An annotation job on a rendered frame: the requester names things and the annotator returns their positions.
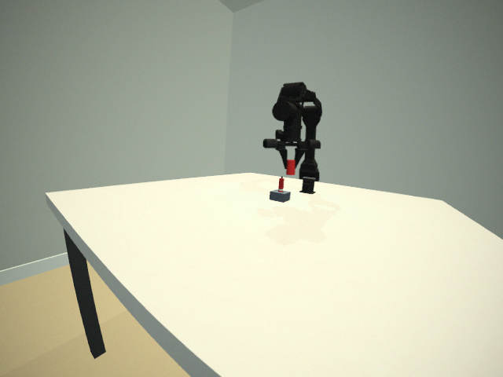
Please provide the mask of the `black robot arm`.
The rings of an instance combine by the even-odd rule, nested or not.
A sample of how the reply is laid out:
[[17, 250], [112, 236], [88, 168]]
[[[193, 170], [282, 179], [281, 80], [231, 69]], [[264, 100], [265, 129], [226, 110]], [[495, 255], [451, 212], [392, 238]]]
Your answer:
[[[314, 105], [303, 106], [303, 102], [314, 102]], [[308, 90], [303, 82], [284, 83], [272, 114], [276, 120], [284, 123], [301, 123], [303, 117], [306, 139], [316, 140], [316, 126], [322, 114], [321, 102], [316, 98], [316, 93]], [[302, 190], [299, 192], [314, 194], [314, 183], [319, 181], [319, 171], [314, 160], [315, 148], [307, 149], [299, 168], [299, 179], [303, 179]]]

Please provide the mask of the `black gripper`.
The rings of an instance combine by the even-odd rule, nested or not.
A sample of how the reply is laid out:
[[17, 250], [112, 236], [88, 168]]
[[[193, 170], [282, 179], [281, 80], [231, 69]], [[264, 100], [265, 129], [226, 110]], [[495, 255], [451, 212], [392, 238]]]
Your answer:
[[[286, 147], [296, 147], [295, 148], [295, 168], [303, 157], [305, 152], [308, 152], [307, 147], [310, 148], [321, 148], [321, 142], [313, 139], [305, 139], [302, 141], [301, 138], [301, 123], [284, 123], [283, 125], [283, 138], [282, 141], [277, 141], [277, 139], [265, 139], [263, 141], [263, 147], [265, 148], [276, 148], [283, 159], [285, 169], [288, 165], [288, 150]], [[289, 143], [285, 143], [289, 141]], [[297, 143], [293, 143], [293, 141]]]

